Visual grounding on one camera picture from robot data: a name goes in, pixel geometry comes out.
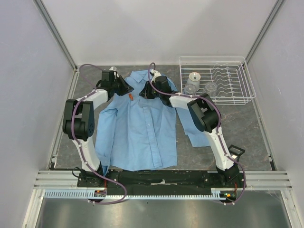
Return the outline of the light blue button shirt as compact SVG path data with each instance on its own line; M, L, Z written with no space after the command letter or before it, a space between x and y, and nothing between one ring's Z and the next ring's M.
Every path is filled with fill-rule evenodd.
M133 71L125 80L134 88L133 101L129 94L115 95L98 117L95 151L104 172L110 166L128 171L175 166L177 118L193 147L209 146L188 111L165 106L159 98L139 96L148 81L146 70Z

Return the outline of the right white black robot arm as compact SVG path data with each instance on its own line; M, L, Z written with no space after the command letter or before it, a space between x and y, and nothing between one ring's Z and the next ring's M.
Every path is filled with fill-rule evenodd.
M169 82L147 82L139 93L146 99L159 98L169 107L188 111L195 127L202 132L212 149L218 172L218 183L223 187L230 186L239 174L237 161L231 156L225 143L221 114L208 94L192 96L173 91Z

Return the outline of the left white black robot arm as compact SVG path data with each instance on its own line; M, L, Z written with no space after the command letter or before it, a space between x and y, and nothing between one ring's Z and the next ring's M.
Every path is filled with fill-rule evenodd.
M76 146L82 169L90 172L87 180L94 187L99 187L104 182L103 170L93 143L94 110L108 102L114 95L123 96L132 91L133 88L116 71L105 71L89 94L78 99L66 100L63 133Z

